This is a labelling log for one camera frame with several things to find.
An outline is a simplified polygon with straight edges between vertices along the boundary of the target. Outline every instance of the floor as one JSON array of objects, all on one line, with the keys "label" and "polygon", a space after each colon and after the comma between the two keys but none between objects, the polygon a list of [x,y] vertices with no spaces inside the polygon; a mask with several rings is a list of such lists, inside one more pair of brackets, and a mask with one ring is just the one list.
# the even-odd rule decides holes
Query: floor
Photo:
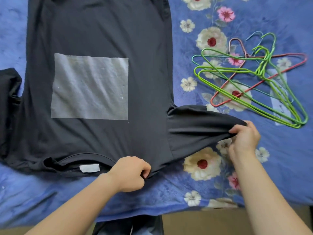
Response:
[{"label": "floor", "polygon": [[[298,207],[295,211],[311,227],[309,207]],[[163,216],[163,223],[166,235],[253,235],[245,209],[167,214]],[[30,227],[0,230],[0,235],[23,235],[29,229]]]}]

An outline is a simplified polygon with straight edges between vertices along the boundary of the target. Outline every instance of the pile of hangers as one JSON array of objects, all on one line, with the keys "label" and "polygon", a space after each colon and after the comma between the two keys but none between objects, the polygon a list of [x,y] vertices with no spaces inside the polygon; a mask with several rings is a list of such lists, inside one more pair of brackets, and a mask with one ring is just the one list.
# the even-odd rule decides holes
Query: pile of hangers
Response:
[{"label": "pile of hangers", "polygon": [[[252,36],[254,36],[256,33],[261,33],[260,31],[256,31],[254,32],[250,37],[248,37],[246,39],[246,41],[248,39],[250,39]],[[193,63],[195,63],[197,65],[197,67],[194,69],[194,74],[196,75],[196,77],[198,77],[202,82],[204,82],[205,84],[209,85],[210,87],[212,87],[216,92],[213,95],[212,99],[211,99],[211,105],[214,107],[217,106],[221,106],[227,102],[230,101],[236,101],[240,104],[242,104],[243,106],[255,111],[256,113],[271,119],[275,122],[278,122],[280,124],[284,124],[286,126],[290,126],[293,128],[300,128],[302,125],[306,124],[308,121],[308,115],[306,113],[306,111],[304,110],[303,106],[300,104],[300,102],[298,101],[298,99],[295,97],[295,95],[293,94],[293,92],[291,91],[291,89],[289,88],[286,80],[284,79],[284,77],[282,76],[282,73],[287,72],[291,69],[294,69],[302,64],[304,64],[307,61],[307,55],[303,54],[303,53],[287,53],[287,54],[282,54],[282,55],[273,55],[274,51],[275,51],[275,44],[276,44],[276,36],[273,33],[267,33],[265,35],[263,35],[263,33],[261,33],[261,41],[260,43],[253,48],[253,52],[252,54],[248,54],[244,44],[242,43],[242,41],[238,38],[233,38],[229,41],[229,53],[230,53],[230,46],[232,41],[237,40],[239,41],[241,48],[244,52],[243,56],[233,56],[233,55],[229,55],[223,52],[220,52],[216,49],[213,48],[205,48],[201,51],[201,55],[195,55],[192,58]],[[265,36],[271,35],[274,38],[271,50],[268,50],[267,48],[265,48],[264,46],[261,45],[262,40]],[[214,51],[217,53],[217,55],[204,55],[206,50],[210,50],[210,51]],[[256,56],[260,51],[264,52],[264,56]],[[287,68],[283,71],[280,71],[273,63],[272,63],[272,58],[277,58],[277,57],[283,57],[283,56],[300,56],[303,57],[303,61],[300,63],[297,63],[293,66],[291,66],[290,68]],[[202,57],[208,64],[209,66],[200,66],[198,63],[196,63],[194,61],[195,57]],[[210,61],[208,61],[207,57],[210,58],[232,58],[232,59],[240,59],[243,60],[243,62],[241,63],[241,65],[238,68],[227,68],[227,67],[215,67],[213,66]],[[255,61],[258,64],[258,67],[255,71],[251,71],[250,69],[247,68],[243,68],[243,65],[245,64],[246,61]],[[277,74],[272,75],[270,77],[266,77],[265,73],[267,73],[266,71],[266,67],[267,66],[272,66],[273,68],[276,69]],[[209,82],[208,80],[202,78],[200,76],[201,73],[203,72],[210,72],[211,74],[220,77],[222,79],[225,79],[226,82],[221,86],[218,87],[216,85],[214,85],[213,83]],[[224,73],[233,73],[229,78],[224,74]],[[252,74],[257,76],[258,78],[260,78],[260,81],[253,85],[253,86],[248,86],[244,83],[238,82],[236,80],[233,79],[233,77],[236,74]],[[282,82],[279,83],[278,81],[274,80],[273,78],[275,78],[276,76],[280,76],[280,81]],[[261,83],[267,83],[270,88],[272,89],[272,91],[275,93],[275,95],[269,95],[261,90],[256,89],[255,87],[260,85]],[[237,95],[233,95],[227,91],[225,91],[223,88],[225,87],[226,84],[233,84],[237,89],[238,89],[238,93]],[[247,90],[243,91],[240,89],[240,87],[238,87],[238,84],[244,85],[246,87],[248,87]],[[289,117],[288,115],[279,112],[255,99],[253,99],[251,96],[249,96],[247,94],[248,91],[250,90],[257,90],[258,92],[261,92],[267,96],[270,97],[274,97],[276,99],[278,99],[291,113],[292,117]],[[213,104],[213,99],[219,94],[223,94],[225,95],[228,99],[222,103],[219,103],[217,105]],[[276,113],[277,115],[273,115],[271,112],[267,112],[264,111],[260,108],[258,108],[255,105],[252,105],[250,103],[245,102],[244,100],[240,99],[240,97],[244,95],[245,97],[249,98],[250,100],[252,100],[254,103],[256,103],[257,105],[260,105],[266,109],[268,109],[271,112]],[[293,106],[293,102],[295,102],[298,106],[298,109],[301,111],[301,114],[303,115],[304,119],[302,119],[298,113],[298,111],[296,110],[296,108]]]}]

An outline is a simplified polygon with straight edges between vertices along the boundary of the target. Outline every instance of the blue bedsheet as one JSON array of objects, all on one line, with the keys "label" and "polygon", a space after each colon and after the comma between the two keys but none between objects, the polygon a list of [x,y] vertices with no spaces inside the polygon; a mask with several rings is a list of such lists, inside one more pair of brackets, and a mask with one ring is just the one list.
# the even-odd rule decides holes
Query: blue bedsheet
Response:
[{"label": "blue bedsheet", "polygon": [[[233,103],[212,108],[207,100],[213,91],[196,80],[193,75],[195,65],[191,63],[191,57],[199,54],[202,47],[225,51],[226,41],[230,38],[246,39],[258,30],[277,35],[276,54],[305,52],[312,55],[313,0],[169,1],[173,24],[175,103],[178,106],[207,105],[208,110],[253,121],[262,135],[257,157],[284,197],[291,203],[313,205],[313,120],[301,129],[292,129]],[[0,69],[14,67],[22,77],[26,65],[26,22],[27,0],[0,0]],[[249,52],[258,42],[255,37],[246,43]],[[241,54],[237,43],[233,44],[232,51]],[[264,44],[269,47],[270,38],[264,40]],[[274,63],[283,69],[297,61],[288,57],[275,59]],[[214,64],[237,63],[225,59]],[[310,116],[313,113],[312,72],[313,63],[309,59],[304,66],[285,75]],[[238,79],[246,80],[245,76],[238,76]],[[262,90],[270,93],[269,88],[263,87]],[[251,94],[269,106],[284,110],[275,99],[256,91]],[[228,160],[228,145],[229,141],[220,142],[173,163],[152,177],[141,191],[117,194],[101,212],[98,221],[243,205],[236,173]],[[0,164],[0,228],[38,223],[92,180],[91,177],[65,179],[51,173],[24,175]]]}]

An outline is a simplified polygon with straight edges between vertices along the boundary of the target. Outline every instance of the flower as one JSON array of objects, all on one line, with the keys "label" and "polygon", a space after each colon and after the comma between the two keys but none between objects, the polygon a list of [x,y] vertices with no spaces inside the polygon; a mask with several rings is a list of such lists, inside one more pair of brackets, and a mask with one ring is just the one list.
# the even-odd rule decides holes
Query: flower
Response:
[{"label": "flower", "polygon": [[239,186],[239,182],[238,182],[238,177],[237,177],[237,173],[234,171],[232,175],[230,175],[228,177],[228,181],[229,181],[229,185],[233,188],[233,189],[237,189],[240,190],[240,186]]},{"label": "flower", "polygon": [[192,20],[187,19],[186,21],[182,20],[180,22],[180,27],[182,28],[182,31],[189,33],[194,30],[195,24],[192,22]]},{"label": "flower", "polygon": [[210,103],[206,104],[206,106],[207,106],[207,111],[219,112],[219,110],[216,107],[212,106]]},{"label": "flower", "polygon": [[185,198],[184,200],[186,201],[186,203],[188,204],[188,206],[198,206],[200,204],[200,201],[201,201],[201,195],[193,190],[190,192],[187,192],[185,194]]},{"label": "flower", "polygon": [[[210,61],[210,63],[214,67],[216,67],[216,68],[221,67],[221,64],[220,64],[220,62],[218,60],[214,60],[213,59],[213,60]],[[211,68],[203,68],[203,70],[211,70],[211,69],[213,69],[212,66],[208,62],[203,62],[202,66],[211,67]],[[218,78],[218,76],[216,76],[216,75],[214,75],[214,74],[212,74],[210,72],[204,72],[204,75],[205,75],[206,78],[210,78],[210,79]]]},{"label": "flower", "polygon": [[219,152],[222,155],[226,156],[226,155],[228,155],[228,149],[229,149],[229,146],[231,145],[231,143],[232,143],[231,138],[224,139],[224,140],[221,140],[217,143],[216,148],[219,150]]},{"label": "flower", "polygon": [[287,68],[291,67],[291,61],[287,57],[278,59],[277,67],[279,68],[280,71],[286,70]]},{"label": "flower", "polygon": [[235,19],[235,13],[232,9],[221,7],[217,10],[218,17],[224,22],[231,22]]},{"label": "flower", "polygon": [[193,77],[189,77],[187,79],[183,78],[180,86],[183,88],[184,91],[193,91],[196,88],[197,84],[198,83],[194,80]]},{"label": "flower", "polygon": [[[243,85],[241,85],[241,84],[237,84],[237,83],[234,83],[234,84],[235,84],[239,89],[241,89],[241,90],[243,90],[243,91],[245,91],[245,90],[248,89],[248,87],[243,86]],[[238,94],[240,94],[240,91],[239,91],[232,83],[227,83],[223,89],[224,89],[225,91],[231,93],[232,95],[235,95],[235,96],[238,95]],[[247,91],[246,94],[247,94],[248,96],[252,97],[251,91]],[[226,101],[226,100],[229,99],[228,97],[226,97],[226,96],[224,96],[224,95],[223,95],[222,97],[223,97],[224,101]],[[248,97],[246,97],[245,95],[240,96],[240,99],[243,100],[243,101],[245,101],[245,102],[247,102],[247,103],[249,103],[249,104],[251,104],[251,100],[250,100]],[[227,106],[227,107],[229,107],[229,109],[235,110],[235,111],[243,111],[244,109],[247,108],[246,106],[243,106],[243,105],[241,105],[240,103],[235,102],[235,101],[227,102],[227,103],[225,103],[225,106]]]},{"label": "flower", "polygon": [[244,61],[241,60],[241,59],[233,59],[233,58],[227,58],[228,62],[232,65],[235,65],[235,66],[240,66]]},{"label": "flower", "polygon": [[260,147],[258,150],[255,150],[255,156],[261,163],[263,163],[268,160],[269,152],[264,147]]},{"label": "flower", "polygon": [[[227,50],[226,48],[227,37],[217,27],[210,27],[208,29],[203,29],[198,34],[198,39],[196,40],[196,42],[197,42],[196,46],[200,50],[204,48],[213,48],[223,53],[225,53]],[[204,54],[205,55],[220,55],[220,53],[217,53],[211,50],[204,51]]]},{"label": "flower", "polygon": [[186,157],[184,171],[191,174],[194,180],[210,180],[221,174],[222,158],[212,148],[207,147]]},{"label": "flower", "polygon": [[205,211],[208,210],[208,208],[238,208],[238,205],[230,198],[217,198],[216,200],[210,200],[208,206],[202,208],[202,210]]},{"label": "flower", "polygon": [[211,0],[182,0],[192,11],[202,11],[211,7]]}]

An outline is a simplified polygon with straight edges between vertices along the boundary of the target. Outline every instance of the person's left arm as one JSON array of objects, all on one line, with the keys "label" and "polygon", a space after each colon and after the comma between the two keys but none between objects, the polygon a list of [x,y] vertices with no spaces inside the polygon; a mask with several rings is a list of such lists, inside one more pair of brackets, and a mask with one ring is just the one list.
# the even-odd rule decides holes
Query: person's left arm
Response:
[{"label": "person's left arm", "polygon": [[84,235],[116,193],[141,189],[151,166],[137,157],[121,158],[112,169],[37,224],[25,235]]}]

